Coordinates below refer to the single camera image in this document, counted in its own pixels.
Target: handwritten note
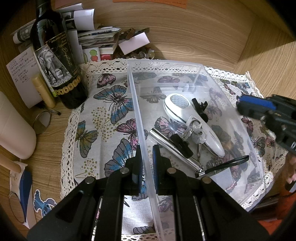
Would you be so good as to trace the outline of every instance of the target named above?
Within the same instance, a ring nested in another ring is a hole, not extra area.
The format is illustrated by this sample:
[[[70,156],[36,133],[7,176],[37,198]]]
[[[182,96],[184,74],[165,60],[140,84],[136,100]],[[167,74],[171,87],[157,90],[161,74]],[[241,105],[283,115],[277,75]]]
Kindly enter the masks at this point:
[[[28,108],[42,101],[31,79],[40,73],[34,59],[32,48],[28,48],[6,65],[8,72],[19,92],[23,102]]]
[[[158,2],[176,7],[186,8],[187,0],[113,0],[113,2]]]

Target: metal screw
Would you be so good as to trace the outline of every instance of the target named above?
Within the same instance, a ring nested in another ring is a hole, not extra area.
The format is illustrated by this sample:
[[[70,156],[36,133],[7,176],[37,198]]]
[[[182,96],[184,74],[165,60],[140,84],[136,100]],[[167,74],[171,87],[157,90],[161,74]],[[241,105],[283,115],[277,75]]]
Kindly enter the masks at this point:
[[[209,183],[212,182],[212,179],[209,178],[209,177],[203,177],[203,178],[202,178],[202,181],[203,181],[205,184],[209,184]]]
[[[170,168],[168,168],[167,169],[167,172],[169,173],[169,174],[174,174],[174,173],[176,173],[176,169],[175,168],[173,168],[173,167],[170,167]]]
[[[87,177],[87,178],[85,179],[85,182],[86,182],[87,184],[91,184],[91,183],[93,183],[93,182],[94,182],[94,177]]]
[[[126,173],[129,172],[129,169],[128,169],[127,167],[123,167],[123,168],[120,168],[120,172],[121,172],[122,174],[126,174]]]

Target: black clip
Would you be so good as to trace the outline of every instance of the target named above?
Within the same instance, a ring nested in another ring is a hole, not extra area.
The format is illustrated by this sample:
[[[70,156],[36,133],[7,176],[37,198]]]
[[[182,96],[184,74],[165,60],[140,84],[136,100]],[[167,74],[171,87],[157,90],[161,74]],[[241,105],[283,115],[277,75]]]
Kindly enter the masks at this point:
[[[209,121],[208,116],[204,113],[205,109],[207,108],[207,102],[198,103],[195,98],[192,99],[193,106],[199,116],[207,123]]]
[[[188,147],[188,143],[183,141],[182,138],[178,134],[174,134],[170,137],[171,141],[174,143],[176,148],[178,149],[179,152],[185,157],[189,158],[193,156],[193,152],[191,149]]]

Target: round mirror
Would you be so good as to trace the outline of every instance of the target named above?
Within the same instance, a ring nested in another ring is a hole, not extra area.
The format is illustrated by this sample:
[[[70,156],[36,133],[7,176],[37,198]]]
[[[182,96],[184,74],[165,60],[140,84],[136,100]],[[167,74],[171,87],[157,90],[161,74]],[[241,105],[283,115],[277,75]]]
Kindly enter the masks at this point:
[[[20,200],[17,197],[17,195],[13,192],[9,194],[9,204],[10,204],[10,209],[15,216],[15,218],[20,222],[24,223],[25,222],[25,216],[24,212],[22,210],[22,206],[20,204]]]

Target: sticker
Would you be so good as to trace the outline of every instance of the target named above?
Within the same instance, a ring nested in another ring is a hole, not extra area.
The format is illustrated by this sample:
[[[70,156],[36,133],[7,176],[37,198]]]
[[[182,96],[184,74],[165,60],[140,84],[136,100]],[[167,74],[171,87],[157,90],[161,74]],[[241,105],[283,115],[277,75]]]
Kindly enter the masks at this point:
[[[45,201],[42,201],[40,191],[39,189],[36,189],[33,200],[35,212],[39,212],[39,210],[41,210],[41,216],[44,217],[50,212],[50,210],[52,210],[53,207],[56,206],[56,204],[56,201],[51,197],[49,197]]]
[[[80,78],[66,32],[48,40],[44,46],[35,51],[35,54],[52,87],[56,88]]]

